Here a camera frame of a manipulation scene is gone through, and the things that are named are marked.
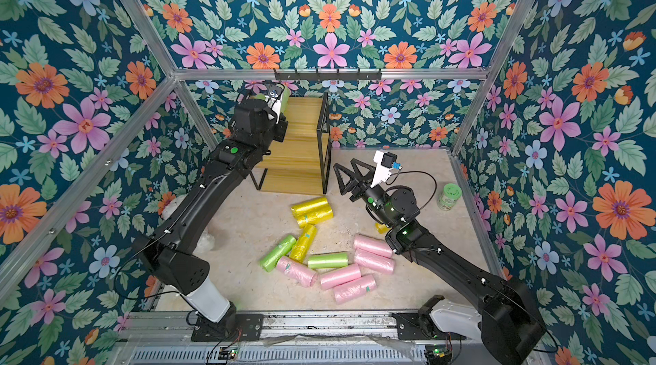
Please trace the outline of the wooden three-tier shelf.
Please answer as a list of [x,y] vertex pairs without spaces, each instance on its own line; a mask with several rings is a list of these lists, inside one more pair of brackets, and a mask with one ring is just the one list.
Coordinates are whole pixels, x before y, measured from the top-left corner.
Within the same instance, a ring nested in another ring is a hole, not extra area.
[[291,97],[284,114],[285,139],[272,144],[271,153],[256,165],[261,176],[253,173],[252,182],[263,192],[325,194],[331,166],[327,94]]

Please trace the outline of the green roll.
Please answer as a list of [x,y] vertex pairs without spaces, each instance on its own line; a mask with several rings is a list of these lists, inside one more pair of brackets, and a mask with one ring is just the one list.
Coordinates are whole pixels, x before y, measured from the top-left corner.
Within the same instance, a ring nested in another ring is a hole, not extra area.
[[349,265],[347,252],[312,255],[307,260],[309,269],[340,269]]
[[265,90],[256,95],[256,99],[264,100],[277,116],[285,112],[289,98],[290,90],[284,85],[276,83],[269,84]]

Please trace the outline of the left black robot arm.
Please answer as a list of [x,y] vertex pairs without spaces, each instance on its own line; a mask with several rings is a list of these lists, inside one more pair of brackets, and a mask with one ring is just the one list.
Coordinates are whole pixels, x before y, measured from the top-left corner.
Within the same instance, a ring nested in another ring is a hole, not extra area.
[[221,322],[231,303],[210,280],[209,263],[194,252],[227,197],[270,153],[271,144],[285,139],[289,96],[287,88],[279,87],[244,96],[234,108],[230,136],[210,154],[191,192],[153,235],[133,243],[134,256],[150,274],[210,322]]

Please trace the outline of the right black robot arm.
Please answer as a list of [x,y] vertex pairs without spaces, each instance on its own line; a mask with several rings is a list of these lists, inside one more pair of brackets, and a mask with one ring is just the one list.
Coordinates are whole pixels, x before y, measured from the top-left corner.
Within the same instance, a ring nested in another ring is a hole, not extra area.
[[480,317],[469,338],[478,338],[498,363],[523,363],[547,332],[536,298],[522,281],[480,269],[422,226],[411,187],[381,186],[399,167],[394,153],[384,153],[372,165],[354,158],[333,170],[340,193],[363,200],[367,213],[388,228],[385,242],[392,252],[442,278],[476,309]]

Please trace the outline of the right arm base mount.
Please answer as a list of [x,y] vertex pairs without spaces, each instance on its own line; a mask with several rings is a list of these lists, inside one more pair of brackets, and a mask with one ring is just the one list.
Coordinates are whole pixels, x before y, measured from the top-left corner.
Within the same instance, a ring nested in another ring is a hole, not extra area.
[[464,335],[444,332],[432,319],[432,314],[436,314],[438,309],[446,309],[449,305],[452,305],[452,301],[442,295],[434,295],[417,311],[393,312],[391,317],[396,321],[398,339],[446,341],[451,337],[457,341],[466,340]]

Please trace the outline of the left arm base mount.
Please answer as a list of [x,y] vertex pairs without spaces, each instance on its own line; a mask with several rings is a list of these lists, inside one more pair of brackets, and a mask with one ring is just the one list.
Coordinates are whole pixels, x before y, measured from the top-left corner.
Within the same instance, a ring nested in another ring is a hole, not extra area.
[[264,315],[227,314],[219,322],[211,322],[200,315],[191,335],[192,342],[257,341],[263,329]]

